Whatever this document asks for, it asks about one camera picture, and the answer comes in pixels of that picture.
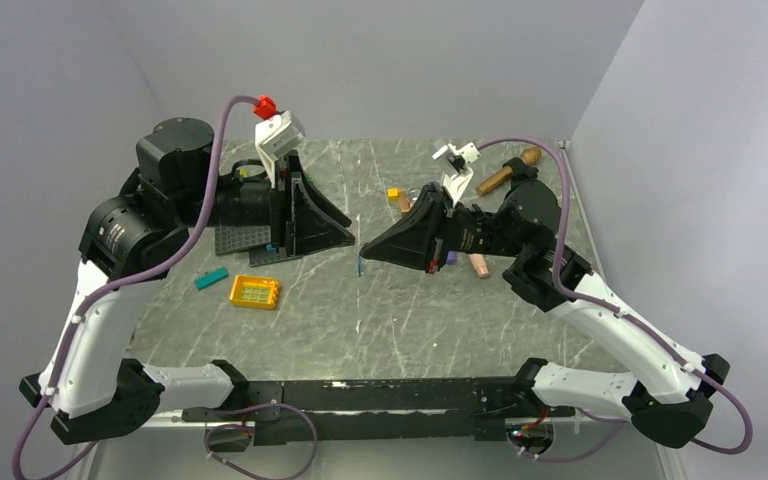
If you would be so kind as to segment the orange lego window piece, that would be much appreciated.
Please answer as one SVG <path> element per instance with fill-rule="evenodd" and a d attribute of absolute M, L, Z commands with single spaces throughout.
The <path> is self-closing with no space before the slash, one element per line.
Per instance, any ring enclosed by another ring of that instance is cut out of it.
<path fill-rule="evenodd" d="M 234 307 L 274 310 L 278 303 L 281 283 L 271 277 L 236 275 L 229 294 Z"/>

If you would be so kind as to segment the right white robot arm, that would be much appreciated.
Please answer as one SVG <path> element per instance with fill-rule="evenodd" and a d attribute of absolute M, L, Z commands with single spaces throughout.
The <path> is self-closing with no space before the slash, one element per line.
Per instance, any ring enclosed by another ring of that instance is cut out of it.
<path fill-rule="evenodd" d="M 728 362 L 682 348 L 622 302 L 587 260 L 557 244 L 560 216 L 555 193 L 538 180 L 516 184 L 493 213 L 453 204 L 430 184 L 360 254 L 427 273 L 437 272 L 452 251 L 510 258 L 503 278 L 518 297 L 575 326 L 623 366 L 610 374 L 528 359 L 513 380 L 513 406 L 528 416 L 579 408 L 626 420 L 663 446 L 687 445 L 707 424 Z"/>

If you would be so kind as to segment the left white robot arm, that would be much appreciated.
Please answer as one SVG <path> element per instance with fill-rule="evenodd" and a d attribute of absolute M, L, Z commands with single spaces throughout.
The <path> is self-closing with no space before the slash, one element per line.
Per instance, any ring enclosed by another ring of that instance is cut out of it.
<path fill-rule="evenodd" d="M 56 352 L 19 386 L 49 407 L 67 445 L 128 435 L 157 413 L 211 409 L 239 417 L 250 403 L 245 376 L 224 360 L 156 367 L 126 354 L 171 267 L 209 227 L 258 227 L 292 258 L 351 246 L 350 219 L 307 178 L 288 111 L 257 124 L 260 175 L 220 174 L 222 138 L 207 122 L 172 118 L 136 145 L 137 167 L 119 194 L 90 215 L 79 252 L 73 305 Z"/>

